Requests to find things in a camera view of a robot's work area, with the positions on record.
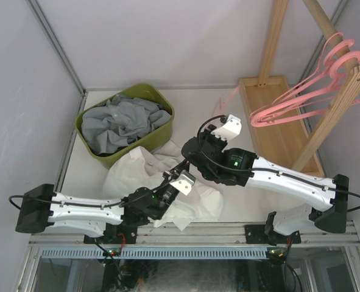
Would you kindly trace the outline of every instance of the floor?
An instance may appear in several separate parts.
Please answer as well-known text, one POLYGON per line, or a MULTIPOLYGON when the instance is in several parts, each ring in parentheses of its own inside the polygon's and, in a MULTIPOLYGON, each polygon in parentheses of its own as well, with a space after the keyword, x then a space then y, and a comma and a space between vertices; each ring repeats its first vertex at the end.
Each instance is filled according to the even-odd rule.
MULTIPOLYGON (((211 117, 219 98, 232 89, 167 89, 160 92, 175 109, 172 141, 181 147, 196 135, 200 125, 211 117)), ((85 104, 89 108, 117 91, 91 91, 85 104)), ((234 114, 242 120, 241 134, 230 141, 228 148, 238 147, 254 151, 241 96, 237 93, 225 107, 224 114, 234 114)), ((89 155, 79 136, 76 137, 62 193, 84 198, 98 198, 108 170, 89 155)), ((265 221, 272 211, 287 210, 301 204, 286 195, 253 187, 223 186, 205 181, 193 168, 191 173, 203 183, 219 190, 225 205, 220 222, 260 222, 265 221)))

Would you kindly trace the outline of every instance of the wooden post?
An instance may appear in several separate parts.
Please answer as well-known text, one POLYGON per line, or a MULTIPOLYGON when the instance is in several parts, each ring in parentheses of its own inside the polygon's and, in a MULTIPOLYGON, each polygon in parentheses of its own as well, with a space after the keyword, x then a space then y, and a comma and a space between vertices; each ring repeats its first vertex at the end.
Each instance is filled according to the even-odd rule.
POLYGON ((267 79, 272 70, 273 60, 278 44, 278 37, 280 36, 281 27, 288 0, 275 0, 272 12, 272 20, 270 22, 269 34, 266 41, 263 63, 258 76, 258 87, 266 87, 267 79))
MULTIPOLYGON (((303 1, 320 27, 325 38, 329 38, 337 32, 317 0, 303 1)), ((334 47, 341 41, 342 38, 340 36, 335 36, 329 43, 334 47)), ((349 51, 349 48, 345 46, 337 52, 337 56, 341 57, 349 51)), ((342 84, 340 90, 338 90, 335 98, 331 101, 330 106, 323 114, 321 120, 310 134, 303 148, 296 156, 292 165, 293 170, 300 171, 306 165, 334 126, 345 114, 346 110, 348 110, 351 103, 360 94, 360 65, 358 64, 357 59, 353 58, 345 61, 344 68, 348 72, 348 77, 344 81, 344 84, 342 84)))

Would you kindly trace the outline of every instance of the gray cloth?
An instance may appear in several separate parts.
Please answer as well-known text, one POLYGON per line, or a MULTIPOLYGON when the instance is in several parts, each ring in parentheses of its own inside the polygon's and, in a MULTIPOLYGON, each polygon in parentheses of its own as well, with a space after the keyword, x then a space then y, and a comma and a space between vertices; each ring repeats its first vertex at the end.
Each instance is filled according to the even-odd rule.
POLYGON ((155 102, 117 94, 82 117, 82 135, 96 155, 113 154, 166 124, 171 115, 155 102))

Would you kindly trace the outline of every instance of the green basket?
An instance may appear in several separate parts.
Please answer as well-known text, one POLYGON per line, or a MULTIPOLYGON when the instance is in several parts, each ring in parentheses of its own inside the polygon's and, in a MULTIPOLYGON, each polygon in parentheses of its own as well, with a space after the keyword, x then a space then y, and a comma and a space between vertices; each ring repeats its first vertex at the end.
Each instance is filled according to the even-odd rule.
POLYGON ((86 149, 90 153, 91 156, 96 158, 97 160, 100 160, 100 162, 108 169, 111 168, 111 166, 119 160, 123 155, 128 153, 130 150, 134 149, 135 147, 142 146, 146 148, 148 151, 152 151, 159 146, 165 144, 168 140, 170 140, 172 136, 172 123, 174 119, 174 109, 172 105, 160 94, 160 92, 155 89, 152 85, 147 83, 139 83, 137 85, 134 85, 126 90, 121 91, 121 93, 124 93, 125 95, 134 98, 139 97, 140 99, 149 100, 151 102, 156 102, 162 105, 162 108, 167 111, 169 114, 172 115, 170 120, 161 126, 160 128, 156 129, 155 131, 151 132, 147 136, 144 136, 140 140, 136 141, 135 143, 127 146, 126 148, 119 150, 115 154, 112 154, 110 156, 101 157, 98 155, 95 155, 91 149, 89 148, 88 144, 86 143, 85 139, 82 136, 81 132, 81 125, 82 125, 82 116, 85 114, 88 110, 91 108, 95 108, 98 105, 102 105, 104 102, 106 102, 108 99, 99 102, 97 105, 92 106, 91 108, 88 108, 87 110, 80 113, 76 119, 76 129, 78 135, 81 137, 82 142, 85 144, 86 149))

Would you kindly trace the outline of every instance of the wooden clothes rack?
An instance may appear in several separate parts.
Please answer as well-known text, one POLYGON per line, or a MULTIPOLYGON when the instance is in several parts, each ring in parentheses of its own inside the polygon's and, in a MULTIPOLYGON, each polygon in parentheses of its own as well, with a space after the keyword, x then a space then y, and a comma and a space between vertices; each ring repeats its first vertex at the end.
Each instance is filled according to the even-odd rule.
MULTIPOLYGON (((303 2, 326 39, 337 32, 317 0, 303 0, 303 2)), ((289 89, 284 76, 269 76, 287 5, 288 0, 275 0, 274 2, 259 77, 241 78, 239 81, 242 101, 248 119, 251 112, 270 104, 289 89)), ((343 41, 342 37, 336 35, 330 39, 329 43, 335 47, 341 41, 343 41)), ((349 48, 344 46, 338 50, 337 56, 341 57, 349 51, 349 48)), ((266 159, 284 167, 311 175, 324 176, 316 151, 360 94, 360 64, 356 59, 349 59, 344 62, 344 68, 347 72, 347 78, 310 134, 308 134, 302 120, 262 128, 254 128, 248 123, 255 151, 266 159)), ((286 113, 284 117, 294 115, 294 113, 286 113)))

